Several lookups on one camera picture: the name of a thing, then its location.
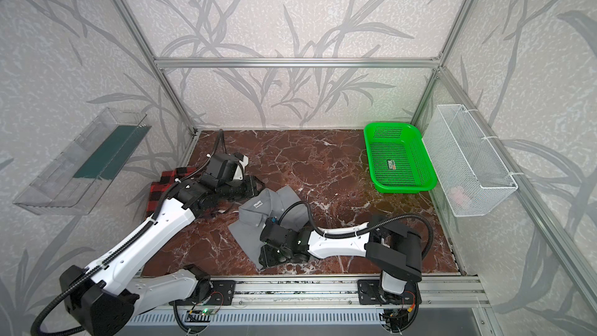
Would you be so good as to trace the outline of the aluminium front rail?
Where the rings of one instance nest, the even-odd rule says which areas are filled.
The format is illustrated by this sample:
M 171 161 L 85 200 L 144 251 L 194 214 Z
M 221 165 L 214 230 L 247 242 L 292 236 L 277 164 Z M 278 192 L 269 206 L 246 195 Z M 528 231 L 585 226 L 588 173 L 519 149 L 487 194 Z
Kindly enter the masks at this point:
M 381 279 L 372 275 L 254 275 L 216 276 L 234 280 L 231 306 L 198 305 L 194 309 L 278 310 L 359 308 L 357 281 Z M 486 308 L 488 296 L 475 276 L 426 275 L 419 283 L 421 308 Z

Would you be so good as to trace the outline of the red black plaid folded shirt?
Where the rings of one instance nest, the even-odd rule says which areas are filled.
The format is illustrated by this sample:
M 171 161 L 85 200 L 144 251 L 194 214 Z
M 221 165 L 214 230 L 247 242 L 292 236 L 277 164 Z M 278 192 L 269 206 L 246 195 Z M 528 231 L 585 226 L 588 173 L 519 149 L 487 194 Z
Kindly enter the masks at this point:
M 196 171 L 197 166 L 185 166 L 178 167 L 174 170 L 168 170 L 162 172 L 161 178 L 157 182 L 151 183 L 149 200 L 146 208 L 146 217 L 149 217 L 154 213 L 158 201 L 163 193 L 178 179 L 182 179 L 187 175 Z

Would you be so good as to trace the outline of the clear plastic wall bin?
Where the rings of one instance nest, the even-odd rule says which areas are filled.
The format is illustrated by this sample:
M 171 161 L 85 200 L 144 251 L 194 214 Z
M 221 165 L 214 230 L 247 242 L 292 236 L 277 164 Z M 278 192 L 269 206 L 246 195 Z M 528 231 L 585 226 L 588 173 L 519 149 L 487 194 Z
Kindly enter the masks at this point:
M 145 113 L 104 109 L 14 205 L 37 216 L 89 214 L 150 129 Z

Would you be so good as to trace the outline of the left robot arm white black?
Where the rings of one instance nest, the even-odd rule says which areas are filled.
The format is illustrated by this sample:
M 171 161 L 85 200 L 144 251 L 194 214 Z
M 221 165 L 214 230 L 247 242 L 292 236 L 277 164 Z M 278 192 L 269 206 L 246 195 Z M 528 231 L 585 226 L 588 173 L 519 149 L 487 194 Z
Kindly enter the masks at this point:
M 263 191 L 261 180 L 245 174 L 248 163 L 240 152 L 214 149 L 202 166 L 175 179 L 132 233 L 86 267 L 73 265 L 61 275 L 62 293 L 35 318 L 31 334 L 46 333 L 42 324 L 60 303 L 79 324 L 64 335 L 115 335 L 139 314 L 200 294 L 208 276 L 193 265 L 147 282 L 136 275 L 177 233 L 220 202 L 244 201 Z

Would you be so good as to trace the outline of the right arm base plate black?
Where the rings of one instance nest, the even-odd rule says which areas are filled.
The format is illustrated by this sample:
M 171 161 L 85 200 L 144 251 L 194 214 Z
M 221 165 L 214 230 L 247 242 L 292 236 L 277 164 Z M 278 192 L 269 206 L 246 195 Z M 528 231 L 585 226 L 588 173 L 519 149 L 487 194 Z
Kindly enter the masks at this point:
M 360 305 L 420 305 L 421 298 L 417 283 L 406 282 L 404 291 L 395 294 L 385 291 L 381 287 L 380 279 L 361 279 L 357 281 Z

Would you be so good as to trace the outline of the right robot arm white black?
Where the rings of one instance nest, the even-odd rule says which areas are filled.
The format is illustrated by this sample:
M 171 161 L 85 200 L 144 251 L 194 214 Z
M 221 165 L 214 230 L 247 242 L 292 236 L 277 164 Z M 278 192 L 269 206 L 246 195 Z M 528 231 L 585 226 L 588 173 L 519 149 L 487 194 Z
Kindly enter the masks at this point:
M 301 230 L 283 227 L 287 214 L 300 206 L 306 208 L 308 224 Z M 381 269 L 379 287 L 368 291 L 375 302 L 407 305 L 407 312 L 412 313 L 421 303 L 418 283 L 422 281 L 422 263 L 434 239 L 432 224 L 417 213 L 376 217 L 354 227 L 322 229 L 315 222 L 310 204 L 298 201 L 281 216 L 265 221 L 259 263 L 269 268 L 311 258 L 365 258 Z

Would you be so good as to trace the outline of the green plastic basket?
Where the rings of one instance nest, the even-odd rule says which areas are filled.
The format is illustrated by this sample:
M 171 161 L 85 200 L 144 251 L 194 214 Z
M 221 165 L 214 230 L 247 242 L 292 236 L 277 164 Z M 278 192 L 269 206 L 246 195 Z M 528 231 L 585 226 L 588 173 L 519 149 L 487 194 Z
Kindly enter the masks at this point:
M 400 122 L 373 122 L 364 128 L 370 177 L 382 194 L 418 194 L 430 191 L 438 178 L 421 132 Z M 387 161 L 396 169 L 390 170 Z

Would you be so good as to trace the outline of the grey long sleeve shirt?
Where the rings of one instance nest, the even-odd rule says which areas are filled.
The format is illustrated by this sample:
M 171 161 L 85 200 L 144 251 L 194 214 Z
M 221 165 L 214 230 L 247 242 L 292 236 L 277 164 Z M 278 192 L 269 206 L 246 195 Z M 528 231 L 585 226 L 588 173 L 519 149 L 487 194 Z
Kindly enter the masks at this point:
M 285 186 L 278 191 L 266 188 L 239 207 L 239 219 L 229 225 L 229 231 L 258 271 L 264 269 L 259 256 L 261 247 L 264 246 L 260 236 L 265 222 L 271 217 L 281 217 L 290 206 L 299 201 L 295 191 L 290 186 Z

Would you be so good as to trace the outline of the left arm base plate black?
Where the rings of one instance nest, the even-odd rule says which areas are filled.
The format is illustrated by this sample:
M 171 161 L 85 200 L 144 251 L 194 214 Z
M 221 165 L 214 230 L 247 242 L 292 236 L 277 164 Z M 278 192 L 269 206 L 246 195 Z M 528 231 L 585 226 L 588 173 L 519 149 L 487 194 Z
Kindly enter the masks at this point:
M 206 306 L 231 306 L 236 289 L 234 280 L 215 280 L 211 282 L 212 292 L 205 302 Z

